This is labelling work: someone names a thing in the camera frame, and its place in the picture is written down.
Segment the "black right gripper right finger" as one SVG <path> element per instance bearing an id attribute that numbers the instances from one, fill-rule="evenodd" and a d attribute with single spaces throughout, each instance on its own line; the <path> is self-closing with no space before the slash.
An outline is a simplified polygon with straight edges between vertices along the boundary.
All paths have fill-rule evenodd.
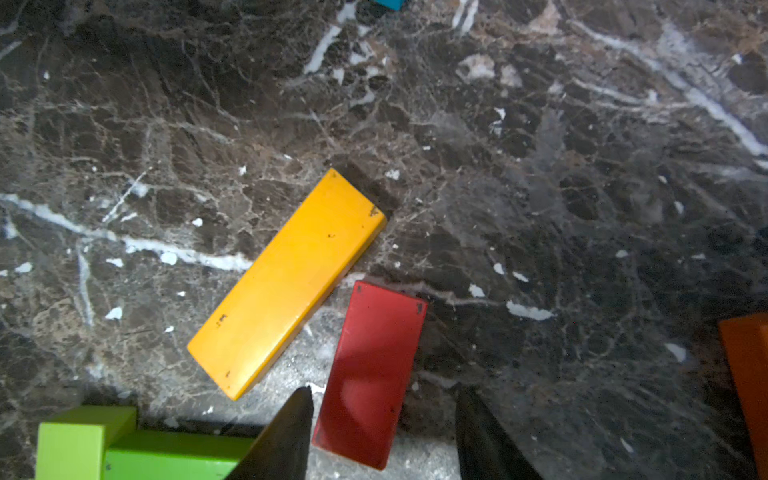
<path id="1" fill-rule="evenodd" d="M 471 388 L 459 390 L 456 443 L 462 479 L 536 479 L 541 475 Z"/>

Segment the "cyan block group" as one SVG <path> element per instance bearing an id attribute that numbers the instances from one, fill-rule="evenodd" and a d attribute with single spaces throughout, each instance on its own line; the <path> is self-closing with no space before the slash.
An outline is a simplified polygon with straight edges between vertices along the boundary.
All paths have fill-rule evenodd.
<path id="1" fill-rule="evenodd" d="M 374 2 L 393 11 L 400 11 L 405 4 L 405 0 L 374 0 Z"/>

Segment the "red-orange small block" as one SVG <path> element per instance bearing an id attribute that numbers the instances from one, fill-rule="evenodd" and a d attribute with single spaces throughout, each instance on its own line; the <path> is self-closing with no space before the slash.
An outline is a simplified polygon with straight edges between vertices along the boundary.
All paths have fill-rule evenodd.
<path id="1" fill-rule="evenodd" d="M 386 468 L 427 309 L 422 299 L 354 284 L 313 445 Z"/>

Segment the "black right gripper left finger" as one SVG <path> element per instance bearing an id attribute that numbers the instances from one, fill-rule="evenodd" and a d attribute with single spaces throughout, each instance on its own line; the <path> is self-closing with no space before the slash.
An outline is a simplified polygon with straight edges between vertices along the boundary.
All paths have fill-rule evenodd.
<path id="1" fill-rule="evenodd" d="M 226 480 L 304 480 L 313 412 L 311 388 L 296 389 Z"/>

